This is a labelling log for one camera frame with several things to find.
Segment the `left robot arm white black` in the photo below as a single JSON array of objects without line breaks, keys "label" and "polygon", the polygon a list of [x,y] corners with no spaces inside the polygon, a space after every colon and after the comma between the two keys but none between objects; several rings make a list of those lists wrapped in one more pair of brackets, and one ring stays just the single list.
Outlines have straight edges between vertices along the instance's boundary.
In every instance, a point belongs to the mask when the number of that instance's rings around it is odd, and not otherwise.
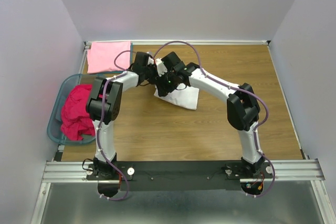
[{"label": "left robot arm white black", "polygon": [[122,93],[135,88],[151,76],[153,57],[146,52],[137,52],[134,63],[121,74],[104,78],[97,76],[86,104],[86,111],[94,125],[96,134],[96,153],[93,170],[104,179],[114,176],[125,178],[117,168],[117,153],[114,146],[114,121],[119,115]]}]

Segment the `white t-shirt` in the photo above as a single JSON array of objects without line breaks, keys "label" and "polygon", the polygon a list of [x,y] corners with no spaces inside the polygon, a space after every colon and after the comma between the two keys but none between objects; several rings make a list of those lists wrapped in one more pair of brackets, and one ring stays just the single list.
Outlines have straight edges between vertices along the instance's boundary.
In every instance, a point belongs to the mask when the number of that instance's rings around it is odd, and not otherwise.
[{"label": "white t-shirt", "polygon": [[160,97],[158,89],[156,89],[154,96],[170,104],[195,111],[198,104],[199,89],[193,87],[178,88],[164,97]]}]

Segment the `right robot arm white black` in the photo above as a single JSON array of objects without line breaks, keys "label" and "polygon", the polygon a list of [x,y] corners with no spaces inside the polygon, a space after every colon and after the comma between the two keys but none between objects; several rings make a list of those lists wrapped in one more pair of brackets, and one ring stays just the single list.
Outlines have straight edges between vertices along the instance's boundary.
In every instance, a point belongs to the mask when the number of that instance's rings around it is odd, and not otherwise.
[{"label": "right robot arm white black", "polygon": [[154,60],[155,83],[160,96],[177,89],[180,84],[198,88],[226,103],[227,120],[238,131],[242,145],[241,171],[249,178],[259,174],[265,161],[256,129],[260,107],[252,87],[224,81],[195,63],[185,65],[176,53]]}]

